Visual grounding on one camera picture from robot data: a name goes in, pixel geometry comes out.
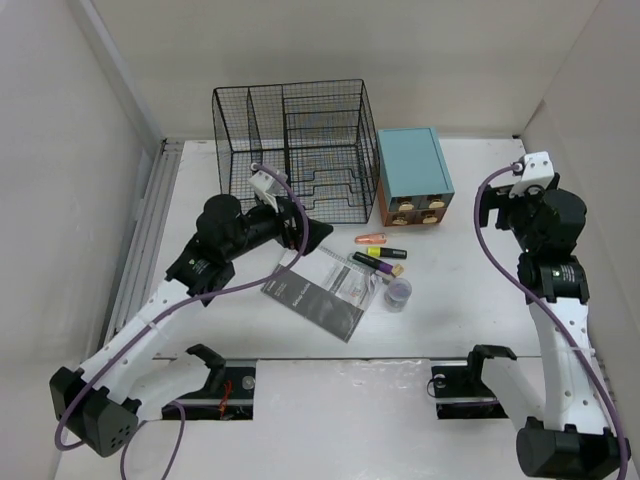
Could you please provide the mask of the black setup guide booklet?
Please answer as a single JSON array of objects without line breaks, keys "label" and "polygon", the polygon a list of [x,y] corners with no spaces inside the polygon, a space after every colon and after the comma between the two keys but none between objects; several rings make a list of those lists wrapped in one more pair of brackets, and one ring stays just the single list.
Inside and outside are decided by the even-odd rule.
[{"label": "black setup guide booklet", "polygon": [[366,276],[343,267],[324,281],[289,270],[267,282],[261,291],[348,343],[372,300],[375,286]]}]

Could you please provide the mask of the teal and orange drawer box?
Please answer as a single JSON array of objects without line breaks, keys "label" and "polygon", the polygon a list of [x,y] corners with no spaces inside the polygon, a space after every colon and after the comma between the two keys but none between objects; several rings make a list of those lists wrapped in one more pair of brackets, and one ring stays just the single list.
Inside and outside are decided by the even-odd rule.
[{"label": "teal and orange drawer box", "polygon": [[381,129],[378,201],[386,227],[442,222],[455,189],[433,127]]}]

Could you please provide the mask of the clear jar of pins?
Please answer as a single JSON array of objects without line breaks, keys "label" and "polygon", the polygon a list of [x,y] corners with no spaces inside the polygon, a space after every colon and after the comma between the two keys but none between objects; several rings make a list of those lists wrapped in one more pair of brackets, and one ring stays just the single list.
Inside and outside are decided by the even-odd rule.
[{"label": "clear jar of pins", "polygon": [[411,294],[411,283],[403,278],[395,278],[387,286],[384,293],[384,301],[390,311],[399,312],[404,309]]}]

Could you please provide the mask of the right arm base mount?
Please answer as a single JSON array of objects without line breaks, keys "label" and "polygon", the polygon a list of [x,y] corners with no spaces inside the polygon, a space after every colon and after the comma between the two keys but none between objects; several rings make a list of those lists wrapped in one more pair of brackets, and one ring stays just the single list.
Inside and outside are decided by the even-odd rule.
[{"label": "right arm base mount", "polygon": [[435,400],[439,420],[506,419],[493,392],[470,377],[465,361],[436,362],[431,365],[428,394]]}]

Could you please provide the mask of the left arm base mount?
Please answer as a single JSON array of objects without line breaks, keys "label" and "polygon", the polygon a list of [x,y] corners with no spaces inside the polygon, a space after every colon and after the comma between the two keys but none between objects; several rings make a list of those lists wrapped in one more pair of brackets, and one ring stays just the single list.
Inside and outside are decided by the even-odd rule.
[{"label": "left arm base mount", "polygon": [[257,380],[255,360],[231,360],[224,375],[210,374],[203,388],[179,397],[191,421],[250,421]]}]

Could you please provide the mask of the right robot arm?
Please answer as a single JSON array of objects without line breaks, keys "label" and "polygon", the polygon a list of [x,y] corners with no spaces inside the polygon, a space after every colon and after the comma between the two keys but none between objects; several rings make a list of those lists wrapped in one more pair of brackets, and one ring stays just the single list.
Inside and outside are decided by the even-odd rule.
[{"label": "right robot arm", "polygon": [[494,188],[483,182],[474,199],[474,229],[498,214],[496,226],[514,234],[522,253],[516,274],[497,270],[525,297],[542,360],[539,395],[508,347],[477,345],[463,369],[465,386],[489,390],[516,431],[521,471],[537,479],[626,478],[631,446],[592,361],[590,292],[574,256],[586,224],[584,202],[555,183]]}]

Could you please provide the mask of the yellow highlighter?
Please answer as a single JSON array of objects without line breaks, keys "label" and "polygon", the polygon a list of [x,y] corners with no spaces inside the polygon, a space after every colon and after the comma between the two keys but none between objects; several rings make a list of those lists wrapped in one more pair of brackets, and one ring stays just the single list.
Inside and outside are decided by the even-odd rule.
[{"label": "yellow highlighter", "polygon": [[387,259],[406,259],[408,252],[402,249],[385,248],[381,246],[370,246],[367,248],[367,254],[374,258]]}]

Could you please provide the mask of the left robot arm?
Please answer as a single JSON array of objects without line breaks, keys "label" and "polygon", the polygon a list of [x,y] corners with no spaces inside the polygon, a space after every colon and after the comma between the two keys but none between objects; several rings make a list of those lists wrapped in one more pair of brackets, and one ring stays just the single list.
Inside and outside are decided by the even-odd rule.
[{"label": "left robot arm", "polygon": [[51,377],[56,447],[68,450],[62,432],[69,430],[80,445],[109,457],[142,423],[160,419],[170,402],[195,391],[217,394],[225,361],[211,348],[193,345],[163,368],[155,368],[156,354],[214,298],[233,293],[228,284],[235,259],[271,240],[304,256],[332,232],[332,225],[308,219],[288,198],[258,203],[248,212],[232,195],[208,199],[195,234],[139,312],[79,367],[61,367]]}]

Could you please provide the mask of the purple black highlighter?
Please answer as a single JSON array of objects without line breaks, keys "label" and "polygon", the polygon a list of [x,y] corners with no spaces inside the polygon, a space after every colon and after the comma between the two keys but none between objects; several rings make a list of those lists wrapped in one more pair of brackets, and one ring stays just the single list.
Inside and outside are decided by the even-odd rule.
[{"label": "purple black highlighter", "polygon": [[393,265],[383,262],[375,257],[369,256],[362,252],[355,252],[352,255],[352,258],[356,262],[359,262],[363,265],[366,265],[367,267],[370,267],[376,271],[380,271],[384,274],[391,275],[393,273],[393,269],[394,269]]}]

